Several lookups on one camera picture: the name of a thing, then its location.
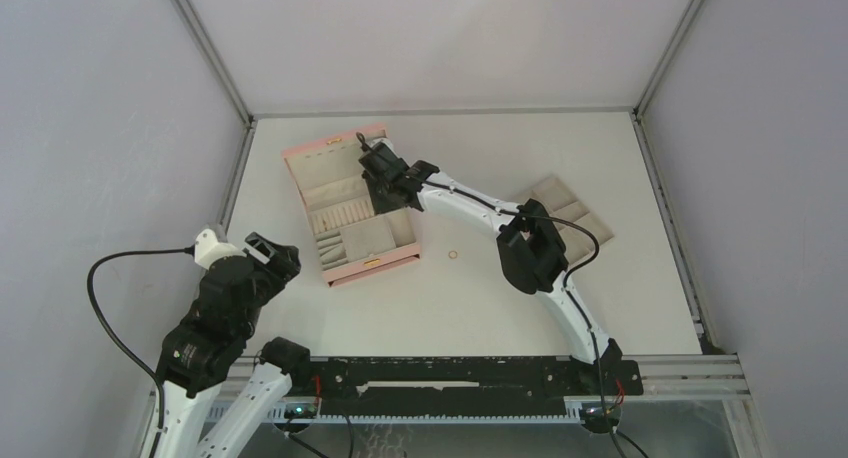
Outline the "pink jewelry box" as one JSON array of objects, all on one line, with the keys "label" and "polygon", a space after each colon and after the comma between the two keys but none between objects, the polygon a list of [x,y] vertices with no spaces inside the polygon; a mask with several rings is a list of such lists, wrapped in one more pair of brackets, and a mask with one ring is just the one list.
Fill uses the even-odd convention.
[{"label": "pink jewelry box", "polygon": [[371,196],[359,157],[388,140],[381,124],[289,148],[282,158],[296,185],[329,287],[373,276],[421,258],[410,213],[387,211]]}]

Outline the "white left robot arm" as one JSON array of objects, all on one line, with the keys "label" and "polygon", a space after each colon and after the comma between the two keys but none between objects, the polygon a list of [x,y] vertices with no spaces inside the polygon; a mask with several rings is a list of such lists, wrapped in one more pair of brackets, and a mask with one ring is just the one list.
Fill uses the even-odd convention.
[{"label": "white left robot arm", "polygon": [[239,248],[206,228],[188,250],[205,273],[197,298],[162,343],[145,457],[235,457],[271,409],[311,385],[309,350],[267,342],[247,384],[207,435],[201,433],[231,367],[253,337],[261,309],[301,271],[299,250],[249,234]]}]

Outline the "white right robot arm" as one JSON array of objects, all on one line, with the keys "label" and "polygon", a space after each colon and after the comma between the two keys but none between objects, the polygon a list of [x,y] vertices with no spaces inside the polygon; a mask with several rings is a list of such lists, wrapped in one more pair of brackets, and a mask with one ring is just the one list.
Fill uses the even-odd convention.
[{"label": "white right robot arm", "polygon": [[587,228],[552,217],[537,200],[503,201],[469,188],[437,166],[423,160],[412,165],[397,156],[385,138],[356,136],[359,163],[373,197],[399,208],[411,208],[459,220],[492,238],[502,273],[518,291],[549,307],[570,344],[570,356],[581,362],[579,384],[592,394],[605,393],[618,378],[623,353],[582,300],[573,276],[584,262],[569,263],[558,225],[584,234],[600,251],[597,237]]}]

